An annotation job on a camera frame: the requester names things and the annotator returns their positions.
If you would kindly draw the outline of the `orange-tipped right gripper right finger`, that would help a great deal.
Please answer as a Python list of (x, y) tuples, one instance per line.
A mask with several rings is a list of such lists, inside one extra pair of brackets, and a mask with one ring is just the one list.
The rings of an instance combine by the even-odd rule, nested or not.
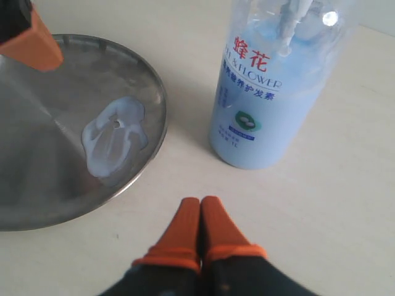
[(202, 267), (205, 295), (315, 295), (268, 260), (266, 251), (249, 242), (221, 200), (201, 201)]

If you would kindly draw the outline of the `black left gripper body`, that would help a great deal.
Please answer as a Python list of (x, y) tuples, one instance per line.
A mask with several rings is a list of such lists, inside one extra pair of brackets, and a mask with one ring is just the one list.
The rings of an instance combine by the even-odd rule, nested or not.
[(1, 43), (5, 43), (31, 27), (32, 8), (30, 0), (1, 0)]

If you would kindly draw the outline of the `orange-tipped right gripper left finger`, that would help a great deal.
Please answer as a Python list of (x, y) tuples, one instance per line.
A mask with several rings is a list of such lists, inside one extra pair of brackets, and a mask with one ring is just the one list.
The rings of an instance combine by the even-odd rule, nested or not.
[(199, 219), (199, 199), (182, 199), (156, 244), (102, 295), (197, 295)]

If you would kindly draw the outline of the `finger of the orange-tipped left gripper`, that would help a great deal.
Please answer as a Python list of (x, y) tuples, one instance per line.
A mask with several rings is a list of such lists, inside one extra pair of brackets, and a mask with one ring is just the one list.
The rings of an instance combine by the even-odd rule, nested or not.
[(62, 51), (32, 6), (31, 27), (1, 43), (1, 54), (42, 72), (55, 70), (64, 61)]

